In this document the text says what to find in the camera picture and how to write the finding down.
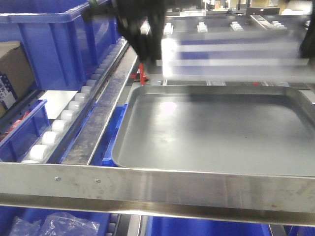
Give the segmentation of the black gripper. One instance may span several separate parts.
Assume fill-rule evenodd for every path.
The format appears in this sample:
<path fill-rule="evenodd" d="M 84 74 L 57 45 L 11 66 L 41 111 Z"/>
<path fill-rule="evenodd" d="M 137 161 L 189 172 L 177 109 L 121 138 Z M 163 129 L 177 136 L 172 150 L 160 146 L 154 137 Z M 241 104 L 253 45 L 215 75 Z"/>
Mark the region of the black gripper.
<path fill-rule="evenodd" d="M 166 15 L 164 0 L 117 0 L 118 32 L 145 64 L 161 60 L 161 39 Z"/>

